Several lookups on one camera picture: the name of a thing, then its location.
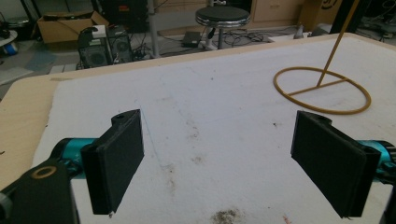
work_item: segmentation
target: cardboard box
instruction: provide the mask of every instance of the cardboard box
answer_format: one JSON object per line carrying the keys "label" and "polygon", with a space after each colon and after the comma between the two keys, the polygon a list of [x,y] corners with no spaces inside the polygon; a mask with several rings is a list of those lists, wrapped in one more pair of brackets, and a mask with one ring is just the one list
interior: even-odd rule
{"label": "cardboard box", "polygon": [[79,33],[94,25],[108,26],[108,21],[94,12],[49,12],[37,21],[44,43],[77,41]]}
{"label": "cardboard box", "polygon": [[304,26],[305,32],[312,32],[320,23],[332,24],[341,3],[341,0],[305,0],[298,24]]}

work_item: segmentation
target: black stool seat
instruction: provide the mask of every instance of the black stool seat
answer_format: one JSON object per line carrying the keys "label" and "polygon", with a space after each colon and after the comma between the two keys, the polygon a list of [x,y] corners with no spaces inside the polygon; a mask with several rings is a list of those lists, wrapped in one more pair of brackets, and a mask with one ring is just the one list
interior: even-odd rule
{"label": "black stool seat", "polygon": [[204,7],[195,12],[195,20],[213,28],[233,28],[248,24],[250,14],[237,7]]}

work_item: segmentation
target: stool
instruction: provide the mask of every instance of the stool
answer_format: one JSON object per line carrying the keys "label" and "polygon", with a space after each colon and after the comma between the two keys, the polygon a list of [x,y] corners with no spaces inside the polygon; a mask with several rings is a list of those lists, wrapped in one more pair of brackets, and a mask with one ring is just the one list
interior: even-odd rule
{"label": "stool", "polygon": [[224,28],[241,27],[249,23],[250,14],[237,7],[204,7],[195,12],[195,20],[203,25],[219,29],[218,49],[222,49],[222,33]]}

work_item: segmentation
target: floor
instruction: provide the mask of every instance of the floor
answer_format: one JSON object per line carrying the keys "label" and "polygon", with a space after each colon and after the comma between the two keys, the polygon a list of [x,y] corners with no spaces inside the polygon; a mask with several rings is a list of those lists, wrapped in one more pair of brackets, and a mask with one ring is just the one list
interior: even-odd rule
{"label": "floor", "polygon": [[[297,31],[295,26],[279,27],[262,30],[230,30],[224,34],[223,48],[238,48],[246,45],[266,44],[270,37],[280,35],[293,35]],[[380,34],[367,30],[358,30],[358,35],[363,35],[378,41],[396,46],[396,37],[382,38]],[[184,35],[162,36],[159,35],[159,49],[161,57],[171,57],[181,54],[189,54],[205,51],[203,48],[183,48],[181,40]],[[149,60],[151,53],[151,41],[149,34],[130,35],[134,60]],[[218,37],[213,37],[213,44],[218,44]],[[76,49],[50,50],[43,42],[36,40],[18,41],[18,54],[8,56],[0,54],[0,76],[18,73],[11,80],[1,82],[0,77],[0,100],[7,94],[12,83],[23,77],[44,76],[50,73],[56,65],[79,64],[79,55]]]}

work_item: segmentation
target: chair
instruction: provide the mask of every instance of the chair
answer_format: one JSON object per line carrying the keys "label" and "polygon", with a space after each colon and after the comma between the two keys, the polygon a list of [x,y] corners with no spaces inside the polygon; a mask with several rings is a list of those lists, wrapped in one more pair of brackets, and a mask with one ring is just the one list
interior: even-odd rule
{"label": "chair", "polygon": [[224,28],[241,27],[249,23],[250,14],[238,7],[216,6],[204,7],[195,12],[195,20],[212,31],[206,33],[206,40],[203,44],[206,49],[216,49],[211,42],[211,38],[216,29],[219,29],[219,43],[217,49],[222,49],[222,36]]}

